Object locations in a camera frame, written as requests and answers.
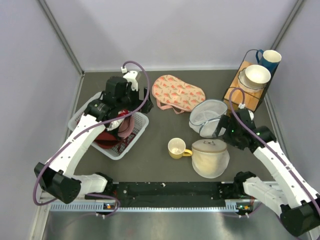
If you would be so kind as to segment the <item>pink bra in basket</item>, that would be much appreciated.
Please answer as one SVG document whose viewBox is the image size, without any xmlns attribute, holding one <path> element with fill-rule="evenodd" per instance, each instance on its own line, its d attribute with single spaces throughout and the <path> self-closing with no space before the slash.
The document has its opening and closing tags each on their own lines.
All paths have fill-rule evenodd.
<svg viewBox="0 0 320 240">
<path fill-rule="evenodd" d="M 134 117 L 126 117 L 118 128 L 118 136 L 122 139 L 126 139 L 133 132 L 134 126 Z"/>
</svg>

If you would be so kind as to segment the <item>pink tulip print laundry bag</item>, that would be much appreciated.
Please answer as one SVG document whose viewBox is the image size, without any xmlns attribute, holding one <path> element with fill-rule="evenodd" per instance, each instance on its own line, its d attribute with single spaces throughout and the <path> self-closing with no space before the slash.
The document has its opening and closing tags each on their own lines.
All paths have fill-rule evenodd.
<svg viewBox="0 0 320 240">
<path fill-rule="evenodd" d="M 206 100 L 204 91 L 173 75 L 162 75 L 153 84 L 152 95 L 161 110 L 173 109 L 174 113 L 191 112 Z"/>
</svg>

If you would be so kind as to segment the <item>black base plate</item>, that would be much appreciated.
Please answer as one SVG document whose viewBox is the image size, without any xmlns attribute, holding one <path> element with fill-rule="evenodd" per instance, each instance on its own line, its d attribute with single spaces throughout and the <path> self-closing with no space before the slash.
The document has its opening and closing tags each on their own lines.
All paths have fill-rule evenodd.
<svg viewBox="0 0 320 240">
<path fill-rule="evenodd" d="M 244 200 L 253 206 L 258 201 L 241 193 L 232 182 L 119 182 L 108 184 L 101 193 L 115 197 L 123 208 L 224 207 L 226 200 Z"/>
</svg>

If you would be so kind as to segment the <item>dark red bra in basket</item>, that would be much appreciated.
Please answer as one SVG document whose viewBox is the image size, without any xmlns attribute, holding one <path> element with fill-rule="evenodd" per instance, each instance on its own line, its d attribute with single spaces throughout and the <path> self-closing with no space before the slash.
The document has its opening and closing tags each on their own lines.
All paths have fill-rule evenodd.
<svg viewBox="0 0 320 240">
<path fill-rule="evenodd" d="M 95 138 L 94 142 L 102 149 L 111 149 L 119 144 L 120 140 L 108 132 L 102 132 Z"/>
</svg>

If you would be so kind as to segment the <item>beige cylindrical mesh laundry bag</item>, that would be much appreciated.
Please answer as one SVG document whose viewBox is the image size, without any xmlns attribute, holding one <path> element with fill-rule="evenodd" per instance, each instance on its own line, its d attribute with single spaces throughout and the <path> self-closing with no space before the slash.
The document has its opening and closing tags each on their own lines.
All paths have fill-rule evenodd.
<svg viewBox="0 0 320 240">
<path fill-rule="evenodd" d="M 207 179 L 221 176 L 230 161 L 227 144 L 220 139 L 200 139 L 191 145 L 192 167 Z"/>
</svg>

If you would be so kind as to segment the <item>white scalloped plate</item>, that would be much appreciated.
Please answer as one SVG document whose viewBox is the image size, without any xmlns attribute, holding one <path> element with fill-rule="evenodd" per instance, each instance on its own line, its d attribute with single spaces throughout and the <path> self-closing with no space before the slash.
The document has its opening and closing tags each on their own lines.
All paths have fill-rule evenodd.
<svg viewBox="0 0 320 240">
<path fill-rule="evenodd" d="M 266 85 L 263 84 L 260 86 L 250 86 L 249 82 L 246 80 L 246 77 L 245 77 L 245 70 L 246 70 L 246 68 L 241 70 L 238 74 L 239 87 L 248 93 L 257 93 L 259 91 L 262 91 L 266 87 Z"/>
</svg>

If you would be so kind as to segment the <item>white blue-trimmed mesh laundry bag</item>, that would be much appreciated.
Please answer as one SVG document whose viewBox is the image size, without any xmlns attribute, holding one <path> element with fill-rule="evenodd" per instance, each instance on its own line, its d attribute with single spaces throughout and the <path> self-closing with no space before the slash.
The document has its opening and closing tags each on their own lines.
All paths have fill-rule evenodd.
<svg viewBox="0 0 320 240">
<path fill-rule="evenodd" d="M 217 132 L 220 118 L 226 114 L 228 106 L 225 102 L 208 99 L 199 103 L 190 113 L 189 127 L 202 138 L 217 138 L 222 136 L 226 129 Z"/>
</svg>

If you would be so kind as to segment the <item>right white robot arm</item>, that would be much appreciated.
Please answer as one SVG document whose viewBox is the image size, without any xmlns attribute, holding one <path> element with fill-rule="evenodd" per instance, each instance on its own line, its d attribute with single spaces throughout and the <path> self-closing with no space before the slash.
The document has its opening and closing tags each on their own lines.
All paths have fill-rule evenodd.
<svg viewBox="0 0 320 240">
<path fill-rule="evenodd" d="M 276 136 L 267 126 L 257 127 L 254 115 L 246 108 L 223 115 L 216 133 L 224 130 L 225 143 L 250 152 L 266 167 L 280 191 L 264 183 L 254 173 L 239 172 L 233 180 L 233 192 L 239 198 L 247 195 L 272 210 L 284 228 L 293 236 L 320 228 L 320 194 L 298 173 L 284 154 Z"/>
</svg>

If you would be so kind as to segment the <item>white plastic basket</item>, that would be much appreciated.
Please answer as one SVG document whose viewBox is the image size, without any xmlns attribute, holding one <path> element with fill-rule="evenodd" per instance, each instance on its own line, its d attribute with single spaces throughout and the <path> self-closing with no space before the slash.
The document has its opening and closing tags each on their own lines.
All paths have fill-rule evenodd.
<svg viewBox="0 0 320 240">
<path fill-rule="evenodd" d="M 92 96 L 71 117 L 71 119 L 68 122 L 69 130 L 73 131 L 77 127 L 87 105 L 91 101 L 98 99 L 101 93 L 102 92 L 100 91 L 96 93 L 94 96 Z M 97 140 L 95 140 L 91 144 L 91 146 L 112 160 L 120 160 L 126 153 L 129 152 L 129 150 L 137 142 L 139 137 L 144 133 L 144 131 L 146 130 L 149 124 L 148 117 L 140 112 L 136 112 L 131 117 L 132 117 L 131 119 L 126 120 L 124 123 L 126 127 L 120 127 L 121 128 L 120 132 L 124 134 L 125 129 L 129 130 L 129 128 L 127 128 L 128 124 L 131 124 L 133 126 L 131 133 L 126 138 L 116 139 L 111 134 L 103 132 L 102 135 L 98 136 Z"/>
</svg>

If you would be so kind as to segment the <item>white red garment in basket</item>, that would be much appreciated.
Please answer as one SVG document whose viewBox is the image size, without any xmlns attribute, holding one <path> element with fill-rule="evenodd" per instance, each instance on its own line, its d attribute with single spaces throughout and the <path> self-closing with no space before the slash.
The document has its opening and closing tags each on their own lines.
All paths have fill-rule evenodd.
<svg viewBox="0 0 320 240">
<path fill-rule="evenodd" d="M 121 110 L 121 111 L 118 112 L 117 117 L 125 116 L 125 115 L 127 115 L 128 113 L 129 113 L 129 111 L 128 111 L 127 109 Z M 125 118 L 112 121 L 112 122 L 109 124 L 109 126 L 106 128 L 106 131 L 109 132 L 109 131 L 112 131 L 112 130 L 117 129 L 117 128 L 122 124 L 122 122 L 124 121 L 124 119 L 125 119 Z"/>
</svg>

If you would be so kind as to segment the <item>yellow mug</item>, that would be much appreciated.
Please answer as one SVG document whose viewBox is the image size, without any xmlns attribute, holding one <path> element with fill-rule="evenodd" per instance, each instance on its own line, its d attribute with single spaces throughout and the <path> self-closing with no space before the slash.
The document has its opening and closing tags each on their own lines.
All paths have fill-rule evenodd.
<svg viewBox="0 0 320 240">
<path fill-rule="evenodd" d="M 193 152 L 186 148 L 186 143 L 181 138 L 172 138 L 168 142 L 167 148 L 169 155 L 175 160 L 193 155 Z"/>
</svg>

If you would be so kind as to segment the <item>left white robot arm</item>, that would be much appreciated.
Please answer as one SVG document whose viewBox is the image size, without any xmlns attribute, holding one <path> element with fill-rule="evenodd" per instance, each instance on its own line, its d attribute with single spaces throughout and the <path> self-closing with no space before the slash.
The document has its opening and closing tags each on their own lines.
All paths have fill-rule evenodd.
<svg viewBox="0 0 320 240">
<path fill-rule="evenodd" d="M 39 162 L 35 166 L 35 186 L 65 204 L 78 195 L 97 193 L 109 198 L 114 191 L 109 177 L 101 173 L 75 175 L 75 169 L 91 144 L 112 123 L 136 112 L 150 112 L 153 107 L 150 87 L 144 88 L 143 100 L 139 94 L 138 81 L 130 73 L 108 79 L 105 90 L 86 105 L 78 125 L 62 147 L 45 164 Z"/>
</svg>

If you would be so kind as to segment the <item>blue mug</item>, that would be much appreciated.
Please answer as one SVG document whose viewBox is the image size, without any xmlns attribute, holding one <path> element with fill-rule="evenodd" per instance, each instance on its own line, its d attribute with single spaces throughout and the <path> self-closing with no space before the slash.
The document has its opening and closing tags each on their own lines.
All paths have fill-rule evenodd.
<svg viewBox="0 0 320 240">
<path fill-rule="evenodd" d="M 255 58 L 258 65 L 261 65 L 274 74 L 278 65 L 282 60 L 282 55 L 275 50 L 262 50 L 256 51 Z"/>
</svg>

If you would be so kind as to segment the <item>white ceramic bowl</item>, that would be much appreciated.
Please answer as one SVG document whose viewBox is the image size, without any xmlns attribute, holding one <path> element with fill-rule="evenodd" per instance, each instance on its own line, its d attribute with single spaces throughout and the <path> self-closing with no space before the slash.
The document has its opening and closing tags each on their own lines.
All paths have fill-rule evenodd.
<svg viewBox="0 0 320 240">
<path fill-rule="evenodd" d="M 244 75 L 245 82 L 252 88 L 260 88 L 271 80 L 269 70 L 258 64 L 248 66 L 244 71 Z"/>
</svg>

